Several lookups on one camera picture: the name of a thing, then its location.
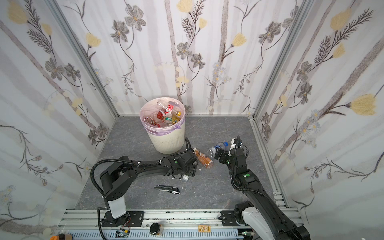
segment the black mounting plate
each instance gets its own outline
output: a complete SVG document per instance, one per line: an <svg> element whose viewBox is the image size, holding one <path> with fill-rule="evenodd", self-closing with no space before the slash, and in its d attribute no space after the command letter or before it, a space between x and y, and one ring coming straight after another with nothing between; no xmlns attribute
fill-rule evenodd
<svg viewBox="0 0 384 240"><path fill-rule="evenodd" d="M219 220L221 220L221 223L223 224L223 227L238 227L240 226L236 222L235 213L234 211L225 210L221 211L221 216L219 217Z"/></svg>
<svg viewBox="0 0 384 240"><path fill-rule="evenodd" d="M130 211L129 215L131 216L131 220L129 222L129 227L141 227L143 222L143 211ZM128 214L124 214L123 216L114 219L110 211L106 212L104 218L101 220L102 227L119 227L124 225L129 219Z"/></svg>

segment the black lid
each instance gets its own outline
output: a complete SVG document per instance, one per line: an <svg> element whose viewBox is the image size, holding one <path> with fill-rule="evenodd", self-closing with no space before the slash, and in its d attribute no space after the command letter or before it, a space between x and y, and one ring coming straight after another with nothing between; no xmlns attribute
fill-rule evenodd
<svg viewBox="0 0 384 240"><path fill-rule="evenodd" d="M149 228L149 231L151 232L152 235L158 234L160 232L160 224L153 223Z"/></svg>

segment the gray marble surface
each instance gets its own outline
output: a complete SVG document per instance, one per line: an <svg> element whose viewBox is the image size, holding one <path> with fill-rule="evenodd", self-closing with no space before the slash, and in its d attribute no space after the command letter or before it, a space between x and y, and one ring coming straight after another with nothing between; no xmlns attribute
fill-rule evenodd
<svg viewBox="0 0 384 240"><path fill-rule="evenodd" d="M247 117L187 117L185 136L192 147L206 152L217 142L229 141L240 135L249 147L248 168L260 179L265 191L272 196L272 188L265 171L256 139ZM138 117L119 117L100 155L100 160L127 155L131 160L158 160L164 154L155 150ZM95 170L95 178L109 165L101 164ZM154 189L155 185L178 187L180 195ZM214 166L206 169L198 165L195 177L188 181L171 176L142 178L132 183L125 194L128 209L230 209L247 200L245 194L232 188L228 168L214 160ZM88 180L76 209L104 207L100 193Z"/></svg>

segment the yellow card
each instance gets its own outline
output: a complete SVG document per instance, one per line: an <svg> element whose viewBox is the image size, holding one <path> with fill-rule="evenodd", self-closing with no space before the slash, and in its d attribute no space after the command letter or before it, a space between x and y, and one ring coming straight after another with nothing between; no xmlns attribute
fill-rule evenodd
<svg viewBox="0 0 384 240"><path fill-rule="evenodd" d="M199 225L199 232L211 232L211 226Z"/></svg>

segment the orange plastic bottle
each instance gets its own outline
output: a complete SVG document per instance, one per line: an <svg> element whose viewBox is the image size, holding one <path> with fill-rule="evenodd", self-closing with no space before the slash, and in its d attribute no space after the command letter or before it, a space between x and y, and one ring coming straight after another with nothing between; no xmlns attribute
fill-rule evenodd
<svg viewBox="0 0 384 240"><path fill-rule="evenodd" d="M204 153L200 152L196 148L193 149L193 153L197 156L197 159L203 164L206 168L211 168L214 165L214 162L207 157Z"/></svg>

